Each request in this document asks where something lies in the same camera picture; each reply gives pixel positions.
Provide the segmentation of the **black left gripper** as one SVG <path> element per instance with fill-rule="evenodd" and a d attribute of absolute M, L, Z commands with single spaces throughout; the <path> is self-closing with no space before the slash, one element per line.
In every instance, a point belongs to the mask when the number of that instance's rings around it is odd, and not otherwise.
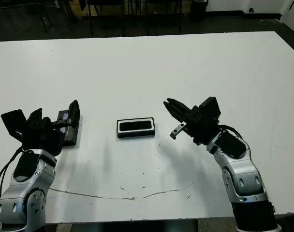
<path fill-rule="evenodd" d="M 69 119 L 51 122 L 49 117 L 42 117 L 42 108 L 33 111 L 27 119 L 23 131 L 22 148 L 42 149 L 53 156 L 61 153 L 64 133 L 59 129 L 76 126 L 80 119 L 80 108 L 77 100 L 69 105 Z"/>

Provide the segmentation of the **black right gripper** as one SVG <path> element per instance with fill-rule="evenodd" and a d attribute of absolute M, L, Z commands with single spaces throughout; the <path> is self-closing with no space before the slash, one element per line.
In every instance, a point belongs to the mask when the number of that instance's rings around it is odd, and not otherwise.
<path fill-rule="evenodd" d="M 171 116 L 180 122 L 175 132 L 184 131 L 197 145 L 207 145 L 220 132 L 218 122 L 221 111 L 217 105 L 200 105 L 190 109 L 172 98 L 167 98 L 163 104 Z"/>

